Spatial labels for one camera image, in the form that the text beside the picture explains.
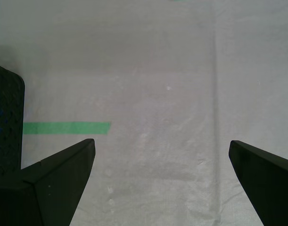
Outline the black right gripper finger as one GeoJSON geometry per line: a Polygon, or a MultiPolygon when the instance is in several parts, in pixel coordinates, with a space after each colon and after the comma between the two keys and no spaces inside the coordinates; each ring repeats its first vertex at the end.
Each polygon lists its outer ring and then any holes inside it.
{"type": "Polygon", "coordinates": [[[88,138],[0,178],[0,226],[70,225],[94,158],[88,138]]]}
{"type": "Polygon", "coordinates": [[[229,159],[265,226],[288,226],[288,160],[233,140],[229,159]]]}

